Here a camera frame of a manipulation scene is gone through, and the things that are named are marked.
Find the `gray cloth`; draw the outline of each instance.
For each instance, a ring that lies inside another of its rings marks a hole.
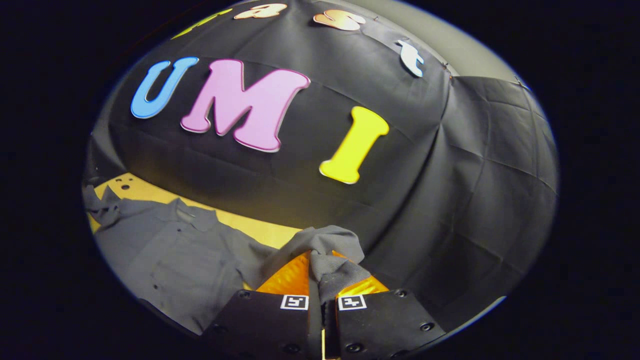
[[[358,236],[334,225],[300,231],[278,250],[222,224],[215,211],[180,199],[169,204],[120,199],[109,187],[98,199],[92,186],[83,195],[100,224],[96,242],[114,273],[137,298],[198,335],[243,280],[258,288],[308,250],[320,304],[370,276],[356,265],[364,258]]]
[[[84,202],[101,224],[96,242],[114,273],[137,298],[202,334],[245,281],[257,287],[259,264],[276,249],[218,221],[215,211],[119,199],[92,186]]]

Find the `letter m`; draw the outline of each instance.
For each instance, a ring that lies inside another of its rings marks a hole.
[[[211,74],[191,113],[182,118],[182,128],[194,133],[207,132],[211,128],[207,115],[214,106],[216,133],[224,136],[250,111],[244,124],[234,131],[236,141],[264,152],[278,151],[278,132],[285,112],[293,97],[308,87],[311,80],[299,72],[278,69],[245,90],[241,61],[216,60],[209,68]]]

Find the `shirt collar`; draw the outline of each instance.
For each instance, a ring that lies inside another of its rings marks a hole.
[[[156,217],[163,221],[176,221],[188,224],[178,216],[177,210],[194,215],[195,217],[190,224],[202,232],[211,230],[212,227],[220,222],[215,211],[198,208],[196,206],[188,206],[180,198],[176,198],[166,206],[163,206],[156,213]]]

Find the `foam letter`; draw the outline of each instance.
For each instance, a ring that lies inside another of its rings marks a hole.
[[[249,89],[244,89],[244,64],[239,60],[216,60],[191,113],[180,122],[183,129],[205,133],[211,128],[207,114],[214,104],[216,133],[224,136],[247,111],[244,124],[234,138],[241,144],[264,152],[280,149],[278,131],[285,112],[298,91],[311,83],[293,70],[270,72]]]
[[[378,137],[389,132],[389,125],[385,119],[369,109],[355,106],[351,109],[351,116],[353,125],[338,151],[331,160],[320,164],[320,174],[345,184],[358,182],[358,169],[364,158]]]
[[[402,46],[402,50],[400,50],[400,59],[402,59],[404,66],[406,66],[407,70],[409,70],[413,75],[416,75],[418,78],[422,77],[422,70],[418,69],[416,61],[424,64],[424,59],[418,55],[418,49],[402,40],[398,40],[397,43]]]
[[[318,24],[331,26],[332,28],[354,31],[360,29],[360,25],[364,24],[364,18],[344,10],[331,9],[324,13],[314,16],[314,21]]]
[[[147,119],[156,116],[160,111],[162,111],[169,102],[169,98],[171,98],[175,87],[180,82],[180,79],[182,79],[184,73],[197,62],[198,58],[194,57],[182,58],[176,61],[173,64],[173,71],[171,72],[171,75],[169,75],[169,78],[164,83],[162,90],[160,90],[160,94],[158,94],[154,100],[148,101],[147,94],[149,93],[149,89],[151,89],[151,86],[156,82],[160,72],[166,69],[171,62],[162,61],[152,66],[131,101],[131,113],[133,116],[140,119]]]
[[[213,20],[213,19],[217,18],[218,15],[226,14],[226,13],[230,12],[231,10],[233,10],[233,9],[223,10],[223,11],[221,11],[219,13],[215,13],[215,14],[211,15],[208,18],[202,19],[202,20],[196,22],[195,24],[193,24],[191,27],[189,27],[186,30],[184,30],[182,33],[179,33],[178,35],[175,35],[174,37],[172,37],[171,40],[173,40],[173,39],[175,39],[177,37],[181,37],[182,35],[184,35],[184,34],[188,33],[189,31],[193,30],[195,27],[200,26],[202,24],[205,24],[205,23],[209,22],[210,20]]]
[[[254,6],[251,10],[247,10],[243,13],[239,13],[234,16],[234,19],[247,19],[250,17],[255,17],[257,19],[262,19],[265,17],[272,17],[279,15],[282,10],[287,8],[287,5],[284,4],[267,4]]]

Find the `blue letter u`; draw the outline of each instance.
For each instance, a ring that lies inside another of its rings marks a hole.
[[[154,100],[148,101],[147,94],[149,93],[149,89],[151,89],[151,85],[156,82],[160,72],[171,65],[171,62],[162,61],[152,66],[131,101],[131,113],[133,116],[140,119],[147,119],[156,116],[160,111],[162,111],[169,102],[169,98],[173,94],[173,91],[175,91],[175,87],[180,82],[180,79],[182,79],[184,73],[197,62],[198,58],[192,56],[176,61],[173,64],[173,71],[164,83],[160,94],[158,94]]]

